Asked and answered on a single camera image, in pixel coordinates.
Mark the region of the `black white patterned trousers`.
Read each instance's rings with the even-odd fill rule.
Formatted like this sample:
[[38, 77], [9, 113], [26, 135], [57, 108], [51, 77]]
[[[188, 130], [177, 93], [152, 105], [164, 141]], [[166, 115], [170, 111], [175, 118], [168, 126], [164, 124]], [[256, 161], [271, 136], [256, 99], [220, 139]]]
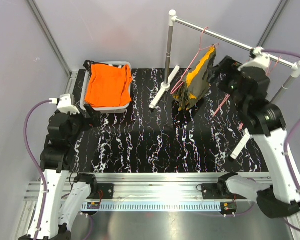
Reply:
[[107, 65], [107, 66], [112, 66], [112, 67], [123, 67], [124, 65], [129, 65], [128, 62], [125, 62], [125, 61], [106, 61], [106, 62], [97, 62], [97, 61], [92, 61], [92, 60], [86, 60], [83, 64], [83, 67], [86, 69], [86, 70], [91, 70], [92, 68], [92, 65], [95, 65], [95, 64], [101, 64], [101, 65]]

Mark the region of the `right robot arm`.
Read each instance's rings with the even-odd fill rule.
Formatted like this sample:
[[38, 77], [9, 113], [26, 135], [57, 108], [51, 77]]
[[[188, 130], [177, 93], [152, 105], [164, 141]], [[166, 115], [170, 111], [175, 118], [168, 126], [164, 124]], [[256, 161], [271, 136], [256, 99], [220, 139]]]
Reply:
[[241, 64], [226, 56], [213, 73], [225, 75], [218, 87], [233, 99], [241, 122], [261, 150], [272, 183], [262, 184], [230, 172], [219, 177], [216, 190], [222, 198], [239, 195], [253, 201], [264, 215], [277, 219], [300, 211], [300, 174], [288, 153], [284, 116], [277, 105], [267, 100], [271, 80], [266, 68]]

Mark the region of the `camouflage orange trousers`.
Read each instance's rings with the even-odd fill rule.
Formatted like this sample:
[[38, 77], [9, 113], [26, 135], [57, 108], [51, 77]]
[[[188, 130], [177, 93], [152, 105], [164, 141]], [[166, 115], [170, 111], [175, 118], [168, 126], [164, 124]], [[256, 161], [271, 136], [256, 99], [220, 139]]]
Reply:
[[178, 104], [178, 111], [190, 110], [208, 93], [208, 70], [214, 66], [216, 55], [216, 46], [210, 46], [200, 61], [187, 69], [172, 88], [171, 95]]

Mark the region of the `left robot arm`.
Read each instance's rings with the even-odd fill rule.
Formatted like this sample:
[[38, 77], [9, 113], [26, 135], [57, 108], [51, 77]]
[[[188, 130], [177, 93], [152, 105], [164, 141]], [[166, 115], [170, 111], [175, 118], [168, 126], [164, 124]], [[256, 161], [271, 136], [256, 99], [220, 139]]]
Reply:
[[85, 105], [88, 116], [56, 110], [49, 118], [40, 160], [33, 162], [40, 174], [40, 192], [31, 225], [22, 240], [69, 240], [74, 221], [83, 202], [97, 196], [97, 178], [91, 173], [78, 174], [64, 203], [64, 185], [69, 175], [69, 152], [79, 135], [100, 125], [100, 113]]

